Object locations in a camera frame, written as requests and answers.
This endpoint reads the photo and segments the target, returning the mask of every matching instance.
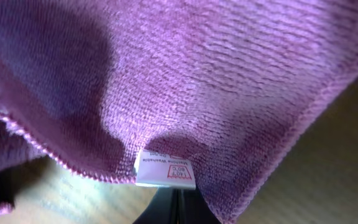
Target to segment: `red logo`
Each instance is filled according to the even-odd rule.
[[[186,166],[170,165],[167,178],[191,180],[191,175]]]

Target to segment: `purple microfiber towel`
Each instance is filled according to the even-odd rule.
[[[182,156],[234,223],[357,76],[358,1],[0,1],[0,170],[133,183],[141,149]]]

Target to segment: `textured fabric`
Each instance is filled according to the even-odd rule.
[[[232,223],[357,76],[358,1],[0,1],[0,170],[121,183],[141,149],[182,156]]]

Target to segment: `care label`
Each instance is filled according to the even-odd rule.
[[[135,161],[136,182],[143,187],[195,189],[193,168],[188,159],[142,150]]]

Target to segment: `wooden table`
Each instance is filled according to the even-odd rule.
[[[8,223],[132,223],[156,189],[70,175],[49,159],[11,171]],[[239,223],[358,224],[358,81],[304,134]]]

